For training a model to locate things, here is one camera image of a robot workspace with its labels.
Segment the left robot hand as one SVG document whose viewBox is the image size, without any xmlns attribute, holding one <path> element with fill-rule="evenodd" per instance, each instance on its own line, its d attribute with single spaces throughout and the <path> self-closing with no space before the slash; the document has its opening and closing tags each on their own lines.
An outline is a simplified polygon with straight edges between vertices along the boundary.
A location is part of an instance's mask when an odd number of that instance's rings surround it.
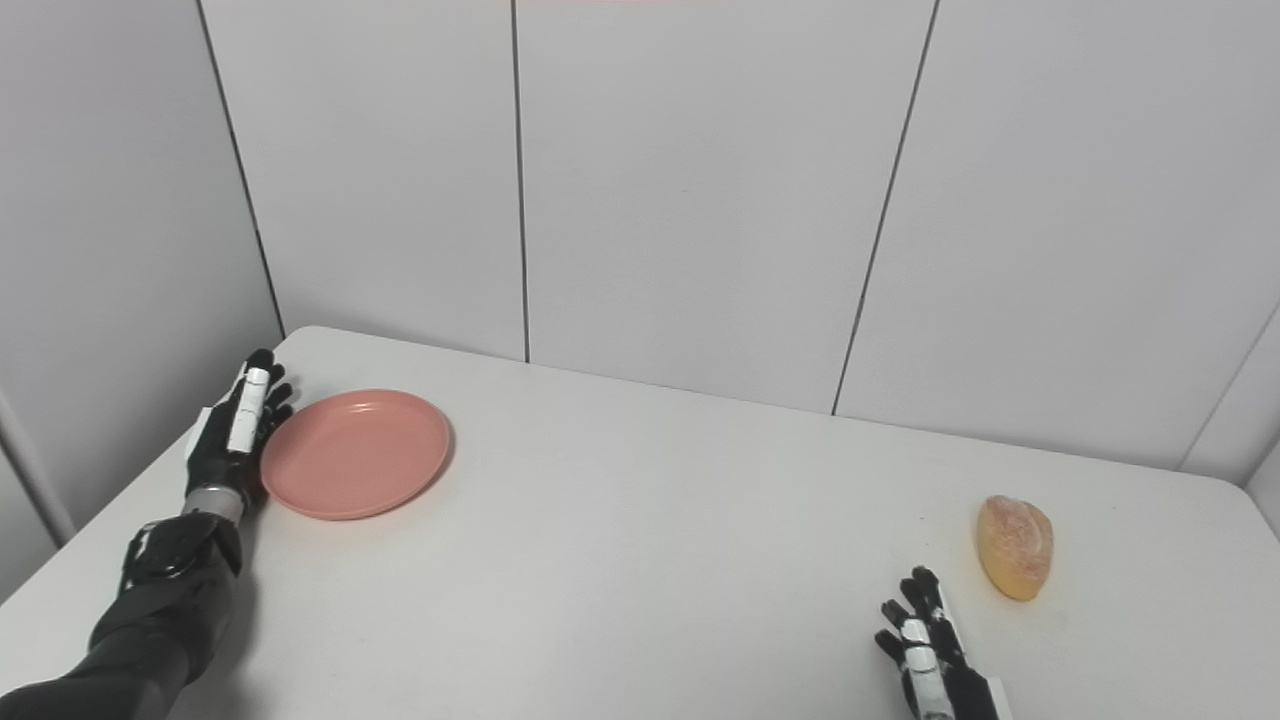
<svg viewBox="0 0 1280 720">
<path fill-rule="evenodd" d="M 262 498 L 261 461 L 268 441 L 294 414 L 294 388 L 270 348 L 253 351 L 230 391 L 205 407 L 186 454 L 184 511 L 242 516 Z"/>
</svg>

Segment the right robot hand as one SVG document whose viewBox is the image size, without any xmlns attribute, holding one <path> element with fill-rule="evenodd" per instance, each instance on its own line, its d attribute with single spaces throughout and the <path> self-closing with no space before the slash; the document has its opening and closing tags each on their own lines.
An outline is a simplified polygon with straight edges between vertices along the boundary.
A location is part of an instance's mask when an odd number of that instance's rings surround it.
<svg viewBox="0 0 1280 720">
<path fill-rule="evenodd" d="M 916 565 L 899 593 L 881 605 L 888 625 L 874 642 L 896 666 L 911 716 L 1011 719 L 1002 682 L 970 665 L 940 578 Z"/>
</svg>

